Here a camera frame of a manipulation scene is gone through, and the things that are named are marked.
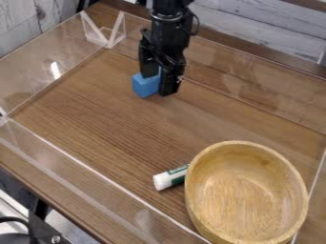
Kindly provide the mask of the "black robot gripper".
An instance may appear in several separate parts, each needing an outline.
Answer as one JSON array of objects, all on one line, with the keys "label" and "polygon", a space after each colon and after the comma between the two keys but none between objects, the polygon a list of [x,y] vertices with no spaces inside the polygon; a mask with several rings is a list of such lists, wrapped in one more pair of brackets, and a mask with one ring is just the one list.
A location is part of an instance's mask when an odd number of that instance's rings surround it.
[{"label": "black robot gripper", "polygon": [[140,74],[144,78],[159,73],[159,94],[168,96],[178,92],[184,73],[183,51],[190,44],[194,13],[151,14],[151,28],[141,29],[139,43]]}]

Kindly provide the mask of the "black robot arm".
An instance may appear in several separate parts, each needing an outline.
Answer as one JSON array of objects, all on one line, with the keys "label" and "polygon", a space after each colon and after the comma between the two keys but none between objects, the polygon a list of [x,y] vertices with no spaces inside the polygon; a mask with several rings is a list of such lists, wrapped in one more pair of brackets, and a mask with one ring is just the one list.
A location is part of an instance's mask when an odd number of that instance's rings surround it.
[{"label": "black robot arm", "polygon": [[188,5],[194,0],[152,0],[151,28],[141,29],[139,42],[140,74],[159,76],[158,93],[178,92],[186,68],[184,50],[188,48],[194,19]]}]

